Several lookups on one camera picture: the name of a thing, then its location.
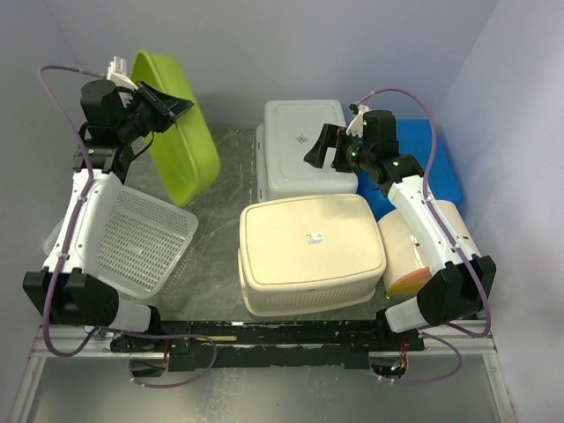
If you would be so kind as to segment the large white plastic container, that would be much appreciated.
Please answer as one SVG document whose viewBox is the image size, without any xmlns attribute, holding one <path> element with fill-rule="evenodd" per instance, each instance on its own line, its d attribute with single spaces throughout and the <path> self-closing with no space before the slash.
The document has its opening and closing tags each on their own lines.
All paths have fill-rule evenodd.
<svg viewBox="0 0 564 423">
<path fill-rule="evenodd" d="M 355 174 L 338 173 L 327 151 L 323 168 L 311 167 L 304 156 L 321 135 L 325 123 L 345 125 L 337 100 L 270 100 L 263 124 L 256 128 L 257 200 L 319 194 L 355 193 Z"/>
</svg>

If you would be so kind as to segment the green basket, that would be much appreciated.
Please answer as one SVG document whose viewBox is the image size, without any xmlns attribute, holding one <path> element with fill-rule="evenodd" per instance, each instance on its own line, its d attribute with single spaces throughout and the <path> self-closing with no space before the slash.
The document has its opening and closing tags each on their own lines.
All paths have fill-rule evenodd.
<svg viewBox="0 0 564 423">
<path fill-rule="evenodd" d="M 208 189 L 220 171 L 219 154 L 211 132 L 180 63 L 172 56 L 140 49 L 130 75 L 134 81 L 194 106 L 164 133 L 157 133 L 149 153 L 169 199 L 178 206 Z"/>
</svg>

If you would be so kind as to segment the cream perforated laundry basket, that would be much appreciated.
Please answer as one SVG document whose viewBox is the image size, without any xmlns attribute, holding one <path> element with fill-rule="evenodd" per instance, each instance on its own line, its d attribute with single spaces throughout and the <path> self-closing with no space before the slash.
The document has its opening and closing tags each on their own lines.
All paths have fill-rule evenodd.
<svg viewBox="0 0 564 423">
<path fill-rule="evenodd" d="M 305 315 L 369 301 L 386 266 L 375 216 L 357 194 L 284 198 L 241 212 L 238 267 L 252 315 Z"/>
</svg>

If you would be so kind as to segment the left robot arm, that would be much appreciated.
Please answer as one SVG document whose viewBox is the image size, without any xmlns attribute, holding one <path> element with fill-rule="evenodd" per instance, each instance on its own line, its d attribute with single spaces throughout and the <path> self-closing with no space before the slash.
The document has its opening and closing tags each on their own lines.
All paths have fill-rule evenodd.
<svg viewBox="0 0 564 423">
<path fill-rule="evenodd" d="M 190 100 L 144 82 L 98 79 L 82 87 L 85 124 L 73 164 L 72 192 L 60 232 L 24 290 L 46 325 L 133 331 L 143 351 L 160 348 L 165 331 L 149 304 L 197 230 L 197 218 L 125 186 L 134 141 L 168 130 Z"/>
</svg>

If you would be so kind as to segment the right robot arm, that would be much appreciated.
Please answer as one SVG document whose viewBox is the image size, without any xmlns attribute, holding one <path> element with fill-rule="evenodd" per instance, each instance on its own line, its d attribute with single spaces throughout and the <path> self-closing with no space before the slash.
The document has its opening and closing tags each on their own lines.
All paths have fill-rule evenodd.
<svg viewBox="0 0 564 423">
<path fill-rule="evenodd" d="M 412 230 L 429 265 L 430 279 L 416 296 L 385 310 L 387 321 L 375 327 L 375 343 L 390 351 L 407 330 L 449 324 L 479 311 L 489 315 L 494 260 L 455 230 L 435 200 L 427 171 L 414 156 L 399 151 L 395 116 L 360 107 L 348 127 L 325 123 L 305 162 L 323 167 L 330 148 L 336 171 L 369 173 Z"/>
</svg>

